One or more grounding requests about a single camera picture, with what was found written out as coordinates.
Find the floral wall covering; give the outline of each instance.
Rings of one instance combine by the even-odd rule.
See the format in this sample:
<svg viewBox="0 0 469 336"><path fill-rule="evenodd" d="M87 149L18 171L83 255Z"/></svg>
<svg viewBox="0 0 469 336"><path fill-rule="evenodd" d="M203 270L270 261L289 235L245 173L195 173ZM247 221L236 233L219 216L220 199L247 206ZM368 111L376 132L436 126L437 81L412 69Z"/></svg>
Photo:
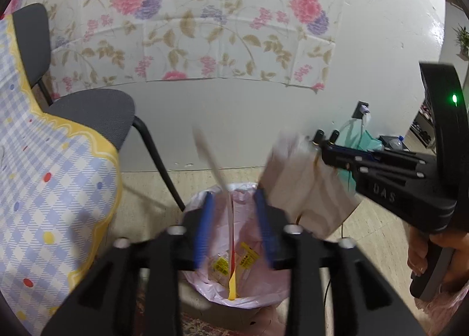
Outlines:
<svg viewBox="0 0 469 336"><path fill-rule="evenodd" d="M324 89L344 0L39 2L51 30L53 98L168 79L242 78Z"/></svg>

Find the blue checkered cloth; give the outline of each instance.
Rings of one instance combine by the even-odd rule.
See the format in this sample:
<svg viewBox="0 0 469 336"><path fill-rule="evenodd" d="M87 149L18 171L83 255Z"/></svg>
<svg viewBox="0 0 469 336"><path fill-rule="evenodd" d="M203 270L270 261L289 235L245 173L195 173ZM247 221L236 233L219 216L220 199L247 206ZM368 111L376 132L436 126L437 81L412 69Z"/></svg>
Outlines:
<svg viewBox="0 0 469 336"><path fill-rule="evenodd" d="M92 152L95 133L71 136L34 110L12 28L11 17L0 21L0 291L38 336L90 265L120 176L116 160Z"/></svg>

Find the yellow dot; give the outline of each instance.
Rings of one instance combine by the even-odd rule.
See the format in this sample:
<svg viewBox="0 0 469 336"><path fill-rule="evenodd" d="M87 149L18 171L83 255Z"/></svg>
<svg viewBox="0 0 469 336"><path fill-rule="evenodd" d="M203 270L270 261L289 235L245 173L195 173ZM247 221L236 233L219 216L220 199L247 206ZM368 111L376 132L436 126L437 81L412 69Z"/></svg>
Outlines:
<svg viewBox="0 0 469 336"><path fill-rule="evenodd" d="M16 313L16 317L17 317L18 319L20 319L20 320L26 320L26 315L24 314L23 311L18 311L18 312Z"/></svg>
<svg viewBox="0 0 469 336"><path fill-rule="evenodd" d="M49 309L49 315L50 316L54 315L57 312L58 309L59 309L58 307L51 307Z"/></svg>
<svg viewBox="0 0 469 336"><path fill-rule="evenodd" d="M44 239L44 243L51 245L55 242L55 237L51 231L45 231L42 238Z"/></svg>

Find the red dot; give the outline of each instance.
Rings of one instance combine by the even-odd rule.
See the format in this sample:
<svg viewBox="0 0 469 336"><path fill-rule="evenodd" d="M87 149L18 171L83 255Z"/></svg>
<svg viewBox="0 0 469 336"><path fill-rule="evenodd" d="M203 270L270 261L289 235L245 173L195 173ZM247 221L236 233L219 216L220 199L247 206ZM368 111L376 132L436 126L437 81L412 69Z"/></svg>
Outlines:
<svg viewBox="0 0 469 336"><path fill-rule="evenodd" d="M34 284L28 279L28 278L24 278L23 279L23 283L26 287L32 287L34 286Z"/></svg>

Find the screw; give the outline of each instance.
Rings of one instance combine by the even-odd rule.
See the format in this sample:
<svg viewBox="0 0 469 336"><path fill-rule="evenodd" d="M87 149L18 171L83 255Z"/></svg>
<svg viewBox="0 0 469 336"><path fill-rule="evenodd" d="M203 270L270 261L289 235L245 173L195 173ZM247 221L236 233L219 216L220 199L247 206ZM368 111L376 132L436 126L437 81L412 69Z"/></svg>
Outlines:
<svg viewBox="0 0 469 336"><path fill-rule="evenodd" d="M118 249L127 249L130 246L130 241L128 238L118 238L114 241L113 245Z"/></svg>
<svg viewBox="0 0 469 336"><path fill-rule="evenodd" d="M283 227L283 231L288 234L301 234L303 228L300 225L289 224Z"/></svg>
<svg viewBox="0 0 469 336"><path fill-rule="evenodd" d="M355 241L353 238L341 238L339 239L339 246L344 249L353 249L355 247Z"/></svg>
<svg viewBox="0 0 469 336"><path fill-rule="evenodd" d="M182 236L186 232L186 228L180 225L173 225L167 228L166 231L172 236Z"/></svg>

